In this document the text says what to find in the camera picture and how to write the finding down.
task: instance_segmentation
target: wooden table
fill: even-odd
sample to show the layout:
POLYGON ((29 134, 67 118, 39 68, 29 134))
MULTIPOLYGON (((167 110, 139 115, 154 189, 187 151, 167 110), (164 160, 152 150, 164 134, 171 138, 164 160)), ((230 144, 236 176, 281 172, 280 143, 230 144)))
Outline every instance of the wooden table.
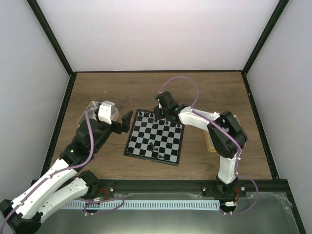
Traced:
MULTIPOLYGON (((130 110, 153 110, 154 95, 169 78, 185 75, 199 86, 195 108, 208 112, 231 111, 248 135, 239 173, 255 179, 271 179, 253 112, 240 73, 79 73, 58 137, 52 163, 71 142, 77 121, 92 100, 116 104, 120 117, 130 110)), ((170 82, 166 89, 182 104, 192 104, 195 87, 188 80, 170 82)), ((112 133, 100 152, 83 170, 111 179, 215 179, 219 155, 209 153, 203 130, 185 126, 179 166, 124 156, 129 133, 112 133)))

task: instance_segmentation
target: white cable tray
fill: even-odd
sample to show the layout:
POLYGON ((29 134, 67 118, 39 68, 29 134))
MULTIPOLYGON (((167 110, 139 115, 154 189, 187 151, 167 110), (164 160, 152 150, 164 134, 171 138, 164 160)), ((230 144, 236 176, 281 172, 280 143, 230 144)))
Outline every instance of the white cable tray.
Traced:
MULTIPOLYGON (((86 209, 110 210, 120 205, 122 201, 110 201, 100 204, 90 204, 86 209)), ((62 209, 81 210, 85 206, 84 201, 74 200, 62 209)), ((201 210, 218 211, 218 200, 126 200, 119 210, 201 210)))

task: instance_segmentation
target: black and white chessboard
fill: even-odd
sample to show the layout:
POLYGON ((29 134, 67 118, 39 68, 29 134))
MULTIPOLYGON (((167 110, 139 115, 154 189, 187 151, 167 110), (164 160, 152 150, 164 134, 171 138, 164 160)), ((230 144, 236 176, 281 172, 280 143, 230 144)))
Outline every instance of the black and white chessboard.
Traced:
POLYGON ((153 112, 137 110, 124 155, 178 166, 183 131, 183 124, 155 120, 153 112))

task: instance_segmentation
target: white wall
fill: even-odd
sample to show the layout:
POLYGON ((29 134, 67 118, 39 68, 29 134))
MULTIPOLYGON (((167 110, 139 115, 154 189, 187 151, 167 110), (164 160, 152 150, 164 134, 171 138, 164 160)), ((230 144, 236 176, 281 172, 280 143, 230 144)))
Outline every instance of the white wall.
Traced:
POLYGON ((248 73, 281 178, 312 233, 312 1, 289 1, 248 73))
POLYGON ((69 77, 27 1, 0 5, 2 201, 40 175, 69 77))
POLYGON ((242 69, 278 0, 38 0, 74 71, 242 69))

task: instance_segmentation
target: robotic arm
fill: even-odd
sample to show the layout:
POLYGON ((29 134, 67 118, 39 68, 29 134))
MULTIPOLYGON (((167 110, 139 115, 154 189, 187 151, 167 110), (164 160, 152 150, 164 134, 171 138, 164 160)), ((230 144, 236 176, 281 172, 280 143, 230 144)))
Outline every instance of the robotic arm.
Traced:
POLYGON ((215 125, 227 132, 243 149, 247 141, 247 135, 233 114, 229 111, 221 114, 209 113, 196 110, 185 104, 178 105, 168 91, 158 94, 155 98, 159 102, 158 106, 154 108, 156 119, 165 118, 171 122, 192 125, 210 134, 214 148, 220 155, 220 169, 216 176, 217 188, 223 195, 232 193, 237 183, 235 166, 236 156, 239 152, 237 146, 215 125))
MULTIPOLYGON (((90 125, 94 138, 93 153, 95 154, 100 150, 112 132, 121 134, 122 132, 129 131, 132 111, 124 115, 122 117, 122 123, 119 123, 114 121, 118 117, 118 110, 115 104, 105 101, 98 103, 88 115, 91 116, 90 125)), ((72 142, 60 154, 49 171, 20 196, 14 198, 12 201, 4 200, 0 203, 0 211, 5 218, 20 205, 7 221, 15 233, 36 233, 41 223, 59 208, 78 197, 92 196, 98 191, 99 181, 90 171, 82 172, 79 177, 59 189, 83 168, 81 166, 70 169, 88 159, 90 146, 91 142, 87 120, 82 119, 72 142), (51 176, 55 171, 62 169, 64 171, 51 176)))

